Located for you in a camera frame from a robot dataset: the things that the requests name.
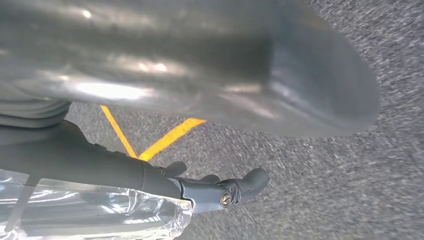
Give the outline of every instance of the bolt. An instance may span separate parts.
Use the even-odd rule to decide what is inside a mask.
[[[221,195],[221,206],[223,208],[228,207],[231,204],[231,195],[229,192],[225,191]]]

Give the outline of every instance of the asphalt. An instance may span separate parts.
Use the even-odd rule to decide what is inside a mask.
[[[179,240],[424,239],[424,3],[309,0],[377,75],[381,113],[349,137],[300,138],[206,122],[150,162],[184,161],[185,176],[271,176],[257,200],[195,215]],[[184,118],[111,107],[137,154]],[[89,141],[125,152],[100,107],[67,119]]]

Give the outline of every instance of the clear plastic bag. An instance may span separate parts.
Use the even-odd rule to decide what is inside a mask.
[[[171,240],[193,212],[190,201],[134,189],[26,180],[0,170],[0,240]]]

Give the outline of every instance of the plastic wrap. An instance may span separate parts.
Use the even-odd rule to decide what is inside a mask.
[[[193,212],[190,201],[134,189],[28,182],[25,174],[0,170],[0,240],[171,240]]]

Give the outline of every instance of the yellow painted line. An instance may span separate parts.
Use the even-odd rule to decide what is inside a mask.
[[[192,128],[206,122],[202,119],[197,118],[188,118],[183,121],[180,125],[174,127],[171,131],[169,131],[165,136],[151,145],[146,151],[144,151],[138,159],[143,161],[149,161],[160,151],[164,150],[166,147],[171,145],[177,139],[181,138],[184,134],[190,131]]]
[[[116,135],[118,135],[120,141],[122,142],[122,145],[125,147],[128,154],[133,158],[137,158],[136,153],[134,152],[133,148],[131,147],[130,143],[128,142],[127,138],[119,127],[117,121],[115,121],[114,116],[112,116],[112,113],[111,111],[109,111],[109,108],[103,105],[101,105],[100,107],[101,110],[103,110],[103,113],[106,116],[107,120],[109,120],[110,125],[112,125],[112,128],[115,130]]]

